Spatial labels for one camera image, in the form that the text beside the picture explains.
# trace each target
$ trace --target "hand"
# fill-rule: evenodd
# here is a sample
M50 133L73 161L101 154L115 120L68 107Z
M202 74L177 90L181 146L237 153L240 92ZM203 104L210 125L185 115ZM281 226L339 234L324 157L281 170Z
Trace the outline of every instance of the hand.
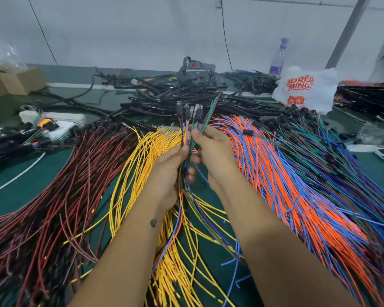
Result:
M157 202L159 208L165 213L174 206L178 198L175 187L178 178L179 165L184 162L189 154L189 146L180 145L162 154L155 161L151 173L145 183L142 194L147 194L151 200ZM188 179L195 182L195 168L189 168Z
M202 160L208 169L209 186L220 197L224 192L222 185L225 180L233 174L240 175L230 140L226 134L210 126L206 126L204 135L193 129L192 138L202 149ZM191 161L199 163L200 158L192 155Z

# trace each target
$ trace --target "plastic bag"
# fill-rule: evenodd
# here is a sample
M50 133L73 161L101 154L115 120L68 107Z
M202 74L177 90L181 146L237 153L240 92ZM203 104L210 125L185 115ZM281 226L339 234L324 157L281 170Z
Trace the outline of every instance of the plastic bag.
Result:
M365 123L357 134L364 144L381 145L384 142L384 129L371 123Z
M27 65L22 62L22 58L14 45L0 40L0 66L4 67L9 73L18 73L28 70Z
M334 94L340 82L337 71L304 71L299 67L290 67L277 81L272 98L291 106L306 106L317 113L327 114L333 107Z

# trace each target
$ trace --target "right hand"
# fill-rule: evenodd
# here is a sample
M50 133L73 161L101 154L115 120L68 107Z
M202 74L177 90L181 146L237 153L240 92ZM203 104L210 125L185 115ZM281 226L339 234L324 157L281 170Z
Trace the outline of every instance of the right hand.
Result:
M228 136L211 126L206 126L204 134L193 129L192 138L201 147L202 161L208 169L209 186L218 194L223 192L226 179L234 174L240 175ZM200 163L200 158L192 155L191 161Z

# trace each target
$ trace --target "left hand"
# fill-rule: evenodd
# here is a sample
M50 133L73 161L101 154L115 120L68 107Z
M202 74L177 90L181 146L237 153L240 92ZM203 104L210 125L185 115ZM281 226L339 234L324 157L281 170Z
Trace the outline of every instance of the left hand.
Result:
M189 154L189 146L180 145L162 154L156 160L151 173L145 183L143 193L148 194L149 198L157 202L163 212L168 211L174 206L178 198L175 183L178 178L179 165L184 162ZM195 182L196 169L189 167L188 179L190 183Z

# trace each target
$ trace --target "metal pole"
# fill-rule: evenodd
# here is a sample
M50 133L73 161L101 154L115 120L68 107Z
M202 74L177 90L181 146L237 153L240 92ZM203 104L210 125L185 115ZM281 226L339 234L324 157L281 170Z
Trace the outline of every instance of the metal pole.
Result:
M346 26L344 27L343 33L340 36L336 47L333 50L333 53L330 56L330 59L327 62L326 69L335 68L339 63L341 56L343 55L344 50L346 49L348 42L350 41L355 28L361 20L361 17L364 14L367 6L369 5L370 0L358 0L354 6L353 12L348 19Z

